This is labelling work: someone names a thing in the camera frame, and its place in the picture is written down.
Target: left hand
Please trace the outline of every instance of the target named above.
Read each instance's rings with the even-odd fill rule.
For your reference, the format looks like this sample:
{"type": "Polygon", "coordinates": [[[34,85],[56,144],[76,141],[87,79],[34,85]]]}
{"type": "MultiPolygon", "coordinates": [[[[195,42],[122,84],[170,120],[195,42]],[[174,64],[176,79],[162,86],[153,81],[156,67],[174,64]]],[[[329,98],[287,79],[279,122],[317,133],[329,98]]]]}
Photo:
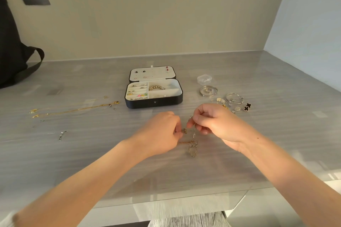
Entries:
{"type": "Polygon", "coordinates": [[[180,117],[168,111],[152,117],[129,141],[147,158],[175,148],[182,135],[180,117]]]}

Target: forearm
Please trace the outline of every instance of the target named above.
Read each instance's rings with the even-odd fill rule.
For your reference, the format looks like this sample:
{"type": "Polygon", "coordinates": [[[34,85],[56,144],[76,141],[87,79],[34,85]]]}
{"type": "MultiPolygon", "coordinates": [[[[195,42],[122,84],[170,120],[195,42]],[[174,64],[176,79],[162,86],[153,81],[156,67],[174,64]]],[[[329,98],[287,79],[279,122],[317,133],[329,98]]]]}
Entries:
{"type": "Polygon", "coordinates": [[[19,211],[16,227],[77,226],[110,187],[143,158],[122,141],[104,156],[19,211]]]}
{"type": "Polygon", "coordinates": [[[339,226],[341,195],[307,170],[282,148],[259,135],[244,154],[290,203],[308,226],[339,226]]]}

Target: clear plastic box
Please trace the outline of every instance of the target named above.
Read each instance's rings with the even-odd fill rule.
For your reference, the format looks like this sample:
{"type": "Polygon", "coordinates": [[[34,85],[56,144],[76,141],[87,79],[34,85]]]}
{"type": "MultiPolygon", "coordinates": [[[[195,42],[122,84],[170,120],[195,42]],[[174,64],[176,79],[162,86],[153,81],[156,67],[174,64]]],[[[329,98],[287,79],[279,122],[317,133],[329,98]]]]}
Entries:
{"type": "Polygon", "coordinates": [[[201,85],[207,85],[211,83],[212,77],[210,75],[201,75],[198,76],[197,81],[201,85]]]}

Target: jewelry box compartment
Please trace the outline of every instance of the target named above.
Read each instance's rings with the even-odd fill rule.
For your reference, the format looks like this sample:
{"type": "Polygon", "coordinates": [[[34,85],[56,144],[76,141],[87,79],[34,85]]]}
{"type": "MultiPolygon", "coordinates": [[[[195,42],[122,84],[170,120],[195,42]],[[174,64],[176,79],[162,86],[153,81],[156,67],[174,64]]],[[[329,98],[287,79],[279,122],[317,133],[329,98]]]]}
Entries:
{"type": "Polygon", "coordinates": [[[127,85],[125,101],[130,109],[177,105],[183,91],[176,79],[158,79],[133,82],[127,85]]]}

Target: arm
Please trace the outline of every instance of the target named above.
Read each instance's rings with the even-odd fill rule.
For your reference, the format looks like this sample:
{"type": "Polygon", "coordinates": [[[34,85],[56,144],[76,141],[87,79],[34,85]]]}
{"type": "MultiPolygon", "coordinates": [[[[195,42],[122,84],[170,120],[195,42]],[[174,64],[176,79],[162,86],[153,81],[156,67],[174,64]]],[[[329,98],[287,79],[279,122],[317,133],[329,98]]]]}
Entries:
{"type": "Polygon", "coordinates": [[[143,159],[176,147],[181,122],[172,112],[152,118],[127,140],[69,177],[14,217],[15,227],[77,226],[84,216],[130,168],[143,159]]]}
{"type": "Polygon", "coordinates": [[[202,104],[187,127],[194,124],[202,134],[215,134],[249,158],[306,225],[340,225],[341,195],[229,110],[218,104],[202,104]]]}

